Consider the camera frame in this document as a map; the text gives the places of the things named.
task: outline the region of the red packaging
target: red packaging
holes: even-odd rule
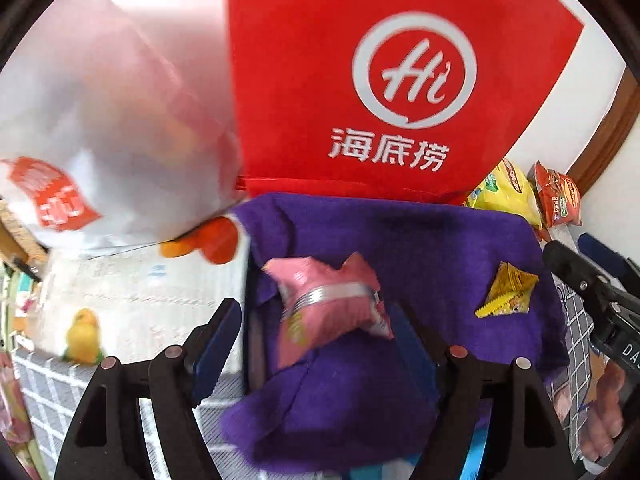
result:
[[[582,30],[558,0],[229,0],[229,20],[251,195],[455,204]]]
[[[353,253],[340,269],[308,256],[274,258],[262,270],[278,282],[284,302],[278,369],[357,328],[393,339],[380,282],[360,254]]]
[[[582,225],[580,192],[575,182],[562,173],[548,170],[540,161],[536,162],[535,178],[545,225]]]
[[[33,201],[43,227],[78,231],[102,218],[88,205],[76,183],[44,160],[18,157],[8,179]]]

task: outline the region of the yellow snack bag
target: yellow snack bag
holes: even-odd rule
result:
[[[476,317],[506,316],[529,311],[531,293],[539,277],[524,272],[507,262],[500,262],[498,273],[484,305],[476,310]]]
[[[542,229],[542,217],[531,184],[520,168],[506,158],[473,190],[465,205],[514,213],[524,217],[535,229]]]

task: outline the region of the screw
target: screw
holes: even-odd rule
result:
[[[182,354],[182,347],[179,345],[169,346],[169,348],[167,348],[164,351],[164,355],[167,356],[169,359],[175,359],[177,357],[180,357],[181,354]]]
[[[464,359],[469,354],[466,348],[460,345],[453,345],[449,347],[449,353],[457,359]]]
[[[113,368],[116,365],[116,358],[109,356],[109,357],[105,357],[101,362],[100,362],[100,368],[102,368],[103,370],[110,370],[111,368]]]
[[[516,359],[516,366],[521,370],[529,370],[529,368],[531,368],[531,361],[526,357],[518,357]]]

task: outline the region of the purple towel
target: purple towel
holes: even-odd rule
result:
[[[273,193],[235,210],[255,262],[314,256],[334,267],[360,252],[385,301],[405,300],[450,344],[509,363],[526,356],[544,380],[569,359],[562,306],[531,227],[516,215],[457,206]],[[478,319],[500,261],[540,277],[528,314]],[[262,274],[269,380],[222,418],[251,464],[275,472],[344,471],[420,452],[436,413],[393,341],[356,330],[276,372],[282,302]]]

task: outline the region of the red bag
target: red bag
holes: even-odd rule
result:
[[[251,194],[462,203],[582,30],[557,0],[229,0]]]
[[[534,176],[545,225],[582,225],[580,192],[573,179],[555,170],[548,170],[540,161],[536,162]]]

